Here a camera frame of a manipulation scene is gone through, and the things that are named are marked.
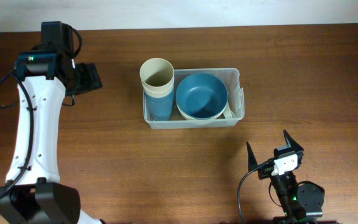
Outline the beige bowl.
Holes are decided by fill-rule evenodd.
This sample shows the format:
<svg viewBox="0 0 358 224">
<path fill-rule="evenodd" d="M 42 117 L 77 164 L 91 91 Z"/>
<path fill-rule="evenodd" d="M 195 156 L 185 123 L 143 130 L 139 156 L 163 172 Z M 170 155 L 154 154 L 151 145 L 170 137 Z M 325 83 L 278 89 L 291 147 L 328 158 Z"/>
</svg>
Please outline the beige bowl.
<svg viewBox="0 0 358 224">
<path fill-rule="evenodd" d="M 219 112 L 218 114 L 212 116 L 212 117 L 208 117 L 208 118 L 196 118 L 194 116 L 190 116 L 188 114 L 186 114 L 185 112 L 183 112 L 181 110 L 181 108 L 177 105 L 177 109 L 179 110 L 180 114 L 186 119 L 186 120 L 210 120 L 210 119 L 217 119 L 219 116 L 221 116 L 223 114 L 222 110 L 221 112 Z"/>
</svg>

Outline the blue cup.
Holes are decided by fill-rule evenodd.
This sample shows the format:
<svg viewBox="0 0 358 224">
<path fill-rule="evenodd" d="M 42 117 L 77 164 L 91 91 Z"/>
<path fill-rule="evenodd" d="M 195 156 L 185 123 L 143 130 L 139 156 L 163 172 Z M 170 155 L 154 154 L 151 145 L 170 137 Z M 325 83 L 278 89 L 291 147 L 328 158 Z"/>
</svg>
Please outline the blue cup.
<svg viewBox="0 0 358 224">
<path fill-rule="evenodd" d="M 171 104 L 148 104 L 147 109 L 156 121 L 167 121 L 172 115 Z"/>
<path fill-rule="evenodd" d="M 146 92 L 144 92 L 146 105 L 150 108 L 163 108 L 167 110 L 169 107 L 172 107 L 173 105 L 173 93 L 170 93 L 169 95 L 163 96 L 161 98 L 152 97 Z"/>
</svg>

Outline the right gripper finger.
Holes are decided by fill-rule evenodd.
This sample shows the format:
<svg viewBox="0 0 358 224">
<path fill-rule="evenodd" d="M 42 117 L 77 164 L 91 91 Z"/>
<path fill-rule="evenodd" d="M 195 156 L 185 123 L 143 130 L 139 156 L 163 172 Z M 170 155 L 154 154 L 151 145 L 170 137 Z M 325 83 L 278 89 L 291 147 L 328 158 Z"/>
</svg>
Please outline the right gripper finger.
<svg viewBox="0 0 358 224">
<path fill-rule="evenodd" d="M 246 142 L 246 146 L 247 146 L 247 155 L 248 155 L 248 171 L 250 172 L 258 167 L 258 162 L 254 156 L 253 150 L 248 141 Z"/>
<path fill-rule="evenodd" d="M 304 151 L 304 149 L 289 135 L 285 129 L 283 130 L 283 135 L 286 143 L 290 145 L 295 152 Z"/>
</svg>

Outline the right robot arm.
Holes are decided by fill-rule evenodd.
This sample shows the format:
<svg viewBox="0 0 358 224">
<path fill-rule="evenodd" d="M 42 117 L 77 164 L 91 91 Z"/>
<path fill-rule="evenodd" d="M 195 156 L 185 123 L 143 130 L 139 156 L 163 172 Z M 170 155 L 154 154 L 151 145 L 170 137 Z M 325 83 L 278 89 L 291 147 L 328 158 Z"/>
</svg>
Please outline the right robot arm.
<svg viewBox="0 0 358 224">
<path fill-rule="evenodd" d="M 301 166 L 304 149 L 288 134 L 283 132 L 285 146 L 273 150 L 274 156 L 259 164 L 249 143 L 248 173 L 258 173 L 260 180 L 270 179 L 284 216 L 273 218 L 273 223 L 316 223 L 323 216 L 325 190 L 310 181 L 298 182 L 293 171 Z"/>
</svg>

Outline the blue bowl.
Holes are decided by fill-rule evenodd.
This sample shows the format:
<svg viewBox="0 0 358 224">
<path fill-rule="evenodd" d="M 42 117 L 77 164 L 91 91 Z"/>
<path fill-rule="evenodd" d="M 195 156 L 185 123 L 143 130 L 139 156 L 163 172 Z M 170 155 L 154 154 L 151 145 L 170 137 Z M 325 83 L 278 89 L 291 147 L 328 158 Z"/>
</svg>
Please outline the blue bowl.
<svg viewBox="0 0 358 224">
<path fill-rule="evenodd" d="M 209 118 L 225 109 L 229 93 L 214 75 L 195 73 L 184 78 L 176 90 L 176 104 L 196 118 Z"/>
</svg>

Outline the beige cup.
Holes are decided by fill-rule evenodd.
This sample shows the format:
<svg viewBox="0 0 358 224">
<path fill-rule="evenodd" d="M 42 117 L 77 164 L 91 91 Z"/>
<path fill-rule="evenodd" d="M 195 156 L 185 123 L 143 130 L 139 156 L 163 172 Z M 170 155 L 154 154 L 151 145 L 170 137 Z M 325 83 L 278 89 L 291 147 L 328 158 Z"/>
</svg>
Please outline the beige cup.
<svg viewBox="0 0 358 224">
<path fill-rule="evenodd" d="M 174 85 L 174 68 L 163 58 L 151 58 L 145 61 L 139 71 L 142 86 L 152 90 L 163 90 L 163 87 Z"/>
<path fill-rule="evenodd" d="M 150 86 L 143 86 L 145 94 L 149 98 L 156 98 L 156 99 L 162 99 L 166 98 L 168 95 L 170 95 L 173 92 L 173 85 L 170 87 L 163 87 L 163 90 L 152 90 Z"/>
</svg>

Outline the white plastic fork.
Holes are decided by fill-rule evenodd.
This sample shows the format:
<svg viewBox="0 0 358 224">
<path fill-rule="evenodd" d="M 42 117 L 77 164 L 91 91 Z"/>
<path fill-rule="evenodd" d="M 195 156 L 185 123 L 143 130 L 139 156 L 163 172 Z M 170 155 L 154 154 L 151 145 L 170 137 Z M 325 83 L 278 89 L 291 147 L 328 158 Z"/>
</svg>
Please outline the white plastic fork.
<svg viewBox="0 0 358 224">
<path fill-rule="evenodd" d="M 225 110 L 223 112 L 223 115 L 226 119 L 232 119 L 236 117 L 236 113 L 238 110 L 236 105 L 239 102 L 239 97 L 240 97 L 240 88 L 239 86 L 237 86 L 229 94 L 229 99 L 226 104 Z"/>
</svg>

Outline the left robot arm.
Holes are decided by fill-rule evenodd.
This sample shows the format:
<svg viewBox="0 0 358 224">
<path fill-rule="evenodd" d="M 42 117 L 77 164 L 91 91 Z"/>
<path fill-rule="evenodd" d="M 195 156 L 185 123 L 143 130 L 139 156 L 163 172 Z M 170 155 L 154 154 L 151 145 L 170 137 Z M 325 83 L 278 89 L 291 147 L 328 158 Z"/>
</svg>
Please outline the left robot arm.
<svg viewBox="0 0 358 224">
<path fill-rule="evenodd" d="M 9 223 L 97 223 L 81 208 L 77 189 L 62 185 L 57 141 L 66 97 L 102 87 L 96 66 L 75 63 L 82 38 L 72 26 L 43 22 L 41 42 L 19 54 L 9 76 L 17 82 L 19 121 L 0 216 Z"/>
</svg>

